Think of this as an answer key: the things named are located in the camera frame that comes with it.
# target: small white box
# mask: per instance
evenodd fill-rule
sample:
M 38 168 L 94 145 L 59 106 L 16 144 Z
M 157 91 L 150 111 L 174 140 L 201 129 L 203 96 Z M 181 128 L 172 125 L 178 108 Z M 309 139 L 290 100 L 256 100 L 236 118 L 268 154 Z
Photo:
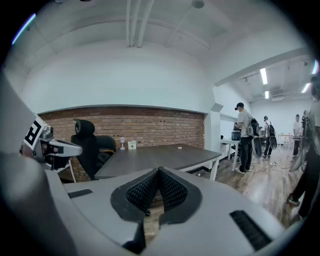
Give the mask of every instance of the small white box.
M 137 144 L 135 140 L 128 141 L 128 149 L 129 150 L 136 150 Z

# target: black pants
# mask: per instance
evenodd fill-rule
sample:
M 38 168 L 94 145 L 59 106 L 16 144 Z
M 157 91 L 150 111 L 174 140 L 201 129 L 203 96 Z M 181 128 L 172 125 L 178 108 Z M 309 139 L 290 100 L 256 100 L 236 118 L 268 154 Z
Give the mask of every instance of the black pants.
M 299 145 L 300 145 L 300 140 L 295 140 L 294 141 L 294 148 L 293 148 L 293 155 L 294 156 L 298 155 Z
M 252 160 L 252 137 L 242 137 L 240 140 L 241 143 L 241 165 L 239 170 L 244 172 L 250 170 L 251 160 Z
M 266 138 L 265 142 L 265 150 L 264 150 L 264 155 L 266 156 L 267 154 L 270 156 L 272 152 L 272 148 L 270 147 L 270 136 Z
M 292 192 L 292 199 L 294 201 L 298 201 L 298 199 L 305 192 L 301 207 L 298 212 L 301 217 L 306 217 L 309 213 L 312 199 L 314 198 L 315 192 L 317 190 L 319 174 L 320 155 L 317 155 L 315 149 L 313 148 L 313 146 L 311 146 L 306 156 L 306 167 L 304 169 L 304 172 L 294 191 Z

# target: white shoe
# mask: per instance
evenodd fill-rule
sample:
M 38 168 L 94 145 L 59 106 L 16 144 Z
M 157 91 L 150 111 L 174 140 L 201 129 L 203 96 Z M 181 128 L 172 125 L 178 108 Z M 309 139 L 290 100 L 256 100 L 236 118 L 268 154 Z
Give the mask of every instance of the white shoe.
M 237 173 L 240 173 L 240 174 L 245 174 L 243 171 L 240 171 L 239 168 L 235 168 L 235 171 L 236 171 Z

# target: black cap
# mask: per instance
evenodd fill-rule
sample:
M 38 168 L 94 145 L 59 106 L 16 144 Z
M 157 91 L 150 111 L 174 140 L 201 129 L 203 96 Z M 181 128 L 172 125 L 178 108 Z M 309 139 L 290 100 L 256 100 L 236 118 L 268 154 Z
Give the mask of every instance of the black cap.
M 236 107 L 234 108 L 234 110 L 238 110 L 238 107 L 240 108 L 244 108 L 245 107 L 245 104 L 243 104 L 242 102 L 239 102 Z

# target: pot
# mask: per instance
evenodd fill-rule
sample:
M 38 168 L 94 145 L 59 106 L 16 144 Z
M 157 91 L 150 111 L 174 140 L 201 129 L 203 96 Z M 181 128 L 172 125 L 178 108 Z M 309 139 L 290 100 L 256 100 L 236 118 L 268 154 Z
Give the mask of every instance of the pot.
M 241 138 L 241 131 L 234 130 L 231 132 L 231 140 L 240 141 L 240 138 Z

